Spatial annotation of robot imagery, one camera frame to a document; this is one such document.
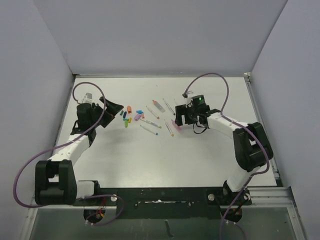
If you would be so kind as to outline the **orange highlighter cap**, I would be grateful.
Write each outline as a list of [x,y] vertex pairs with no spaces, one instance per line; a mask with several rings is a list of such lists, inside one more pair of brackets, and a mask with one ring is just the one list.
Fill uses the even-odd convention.
[[128,106],[127,106],[127,112],[128,112],[129,114],[131,114],[131,113],[132,113],[132,108],[131,108],[131,106],[130,106],[130,105],[128,105]]

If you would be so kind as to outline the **purple highlighter cap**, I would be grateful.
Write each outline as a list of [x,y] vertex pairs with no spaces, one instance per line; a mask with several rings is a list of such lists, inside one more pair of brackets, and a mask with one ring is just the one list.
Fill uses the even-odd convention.
[[141,118],[141,116],[142,116],[142,115],[138,113],[138,114],[134,117],[134,120],[135,120],[135,121],[138,121],[138,120]]

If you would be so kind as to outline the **dark blue pen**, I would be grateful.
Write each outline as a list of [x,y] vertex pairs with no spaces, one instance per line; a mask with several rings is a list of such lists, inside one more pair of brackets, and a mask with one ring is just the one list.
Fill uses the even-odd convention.
[[164,98],[163,98],[163,101],[164,101],[165,105],[167,106],[167,108],[169,109],[169,111],[175,116],[176,113],[173,110],[173,108],[169,105],[169,103]]

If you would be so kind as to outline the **orange highlighter body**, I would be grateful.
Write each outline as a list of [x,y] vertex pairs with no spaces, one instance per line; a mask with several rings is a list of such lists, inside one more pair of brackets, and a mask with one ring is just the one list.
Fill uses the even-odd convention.
[[156,101],[156,100],[152,100],[153,105],[161,112],[164,113],[166,110]]

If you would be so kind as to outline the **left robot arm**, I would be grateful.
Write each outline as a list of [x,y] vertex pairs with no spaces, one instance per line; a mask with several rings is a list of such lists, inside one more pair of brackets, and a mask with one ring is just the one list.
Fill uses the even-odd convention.
[[77,180],[74,173],[75,163],[96,138],[96,128],[106,128],[124,108],[104,97],[99,100],[106,106],[86,98],[76,107],[77,120],[68,145],[36,164],[34,197],[37,205],[73,205],[81,198],[92,206],[100,203],[102,193],[98,181]]

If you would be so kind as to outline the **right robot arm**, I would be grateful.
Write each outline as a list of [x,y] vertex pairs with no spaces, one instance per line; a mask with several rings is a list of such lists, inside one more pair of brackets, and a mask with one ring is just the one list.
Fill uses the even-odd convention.
[[182,96],[184,103],[175,107],[176,125],[199,125],[233,140],[237,167],[225,181],[227,189],[222,192],[223,200],[233,205],[252,177],[269,171],[274,154],[265,129],[259,122],[239,122],[223,115],[222,110],[211,109],[203,95],[184,93]]

